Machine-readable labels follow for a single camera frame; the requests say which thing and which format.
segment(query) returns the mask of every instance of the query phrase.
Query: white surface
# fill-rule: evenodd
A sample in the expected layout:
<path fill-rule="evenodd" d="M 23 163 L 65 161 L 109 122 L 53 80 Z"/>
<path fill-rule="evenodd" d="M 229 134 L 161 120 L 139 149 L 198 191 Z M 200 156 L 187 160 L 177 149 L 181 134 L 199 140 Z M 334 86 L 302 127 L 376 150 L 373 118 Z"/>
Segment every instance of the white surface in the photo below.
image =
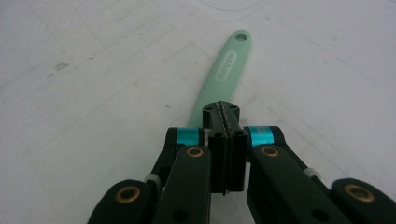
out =
<path fill-rule="evenodd" d="M 279 126 L 328 187 L 396 200 L 395 1 L 4 0 L 0 223 L 85 223 L 143 180 L 237 29 L 241 124 Z M 212 199 L 211 223 L 253 223 L 246 195 Z"/>

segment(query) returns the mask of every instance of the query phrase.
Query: mint green handle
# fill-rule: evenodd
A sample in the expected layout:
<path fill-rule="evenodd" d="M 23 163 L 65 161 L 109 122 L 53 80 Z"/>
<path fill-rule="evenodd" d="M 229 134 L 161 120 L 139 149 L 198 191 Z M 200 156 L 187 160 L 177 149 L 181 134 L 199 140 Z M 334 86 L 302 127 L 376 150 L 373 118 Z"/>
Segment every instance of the mint green handle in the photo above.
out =
<path fill-rule="evenodd" d="M 188 127 L 202 126 L 202 109 L 205 105 L 229 100 L 244 68 L 249 49 L 250 34 L 248 31 L 235 31 L 228 38 L 207 75 L 192 110 Z"/>

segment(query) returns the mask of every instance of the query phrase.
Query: white table surface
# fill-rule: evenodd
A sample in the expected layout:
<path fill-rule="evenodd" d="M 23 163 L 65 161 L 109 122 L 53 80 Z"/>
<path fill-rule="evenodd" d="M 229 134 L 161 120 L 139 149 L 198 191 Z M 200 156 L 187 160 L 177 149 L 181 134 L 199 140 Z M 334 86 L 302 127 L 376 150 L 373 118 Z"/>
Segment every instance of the white table surface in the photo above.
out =
<path fill-rule="evenodd" d="M 241 125 L 396 200 L 394 0 L 2 0 L 0 223 L 86 223 L 143 180 L 237 29 Z M 213 195 L 211 223 L 254 223 L 246 193 Z"/>

